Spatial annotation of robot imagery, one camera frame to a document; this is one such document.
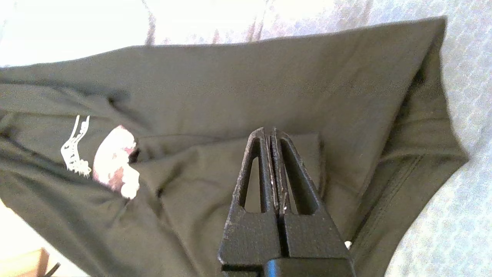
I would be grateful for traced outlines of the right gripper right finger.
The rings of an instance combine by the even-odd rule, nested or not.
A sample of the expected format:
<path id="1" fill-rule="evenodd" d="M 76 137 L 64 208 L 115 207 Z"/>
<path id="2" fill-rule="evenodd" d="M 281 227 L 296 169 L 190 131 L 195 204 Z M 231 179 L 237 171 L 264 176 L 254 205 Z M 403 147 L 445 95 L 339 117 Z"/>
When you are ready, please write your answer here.
<path id="1" fill-rule="evenodd" d="M 350 260 L 293 140 L 274 128 L 271 149 L 283 251 L 291 258 Z"/>

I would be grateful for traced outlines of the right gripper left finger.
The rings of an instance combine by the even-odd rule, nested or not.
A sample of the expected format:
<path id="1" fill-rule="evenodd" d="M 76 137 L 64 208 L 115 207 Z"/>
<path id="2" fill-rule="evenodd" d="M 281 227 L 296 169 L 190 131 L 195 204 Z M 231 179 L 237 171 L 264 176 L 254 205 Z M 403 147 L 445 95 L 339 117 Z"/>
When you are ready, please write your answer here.
<path id="1" fill-rule="evenodd" d="M 259 163 L 259 213 L 250 213 L 245 209 L 254 159 L 258 159 Z M 262 272 L 267 261 L 281 256 L 277 206 L 269 139 L 261 127 L 248 137 L 232 193 L 218 251 L 222 272 Z"/>

